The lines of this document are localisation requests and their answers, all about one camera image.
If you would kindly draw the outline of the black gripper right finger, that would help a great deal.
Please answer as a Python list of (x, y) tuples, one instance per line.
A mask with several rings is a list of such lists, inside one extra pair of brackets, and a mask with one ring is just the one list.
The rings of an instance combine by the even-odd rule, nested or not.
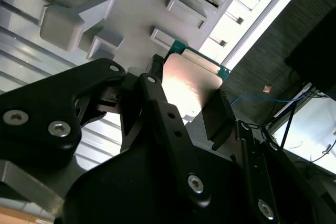
[(235, 118), (218, 89), (203, 108), (212, 149), (232, 160), (230, 210), (235, 223), (335, 223), (335, 214), (271, 139), (258, 141), (251, 127)]

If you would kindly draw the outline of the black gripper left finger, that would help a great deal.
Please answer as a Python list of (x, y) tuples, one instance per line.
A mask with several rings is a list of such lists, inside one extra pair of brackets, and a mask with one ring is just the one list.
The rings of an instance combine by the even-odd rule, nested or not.
[(114, 112), (122, 118), (122, 152), (142, 144), (167, 156), (178, 192), (193, 206), (211, 200), (195, 147), (161, 73), (138, 77), (99, 59), (1, 95), (1, 183), (43, 208), (63, 208), (82, 128)]

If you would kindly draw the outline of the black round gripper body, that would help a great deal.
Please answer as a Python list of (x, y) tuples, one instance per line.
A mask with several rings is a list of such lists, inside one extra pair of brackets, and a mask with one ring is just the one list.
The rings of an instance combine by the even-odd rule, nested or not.
[(166, 154), (146, 143), (83, 174), (66, 197), (63, 223), (253, 223), (238, 166), (194, 149), (211, 193), (206, 208), (179, 193)]

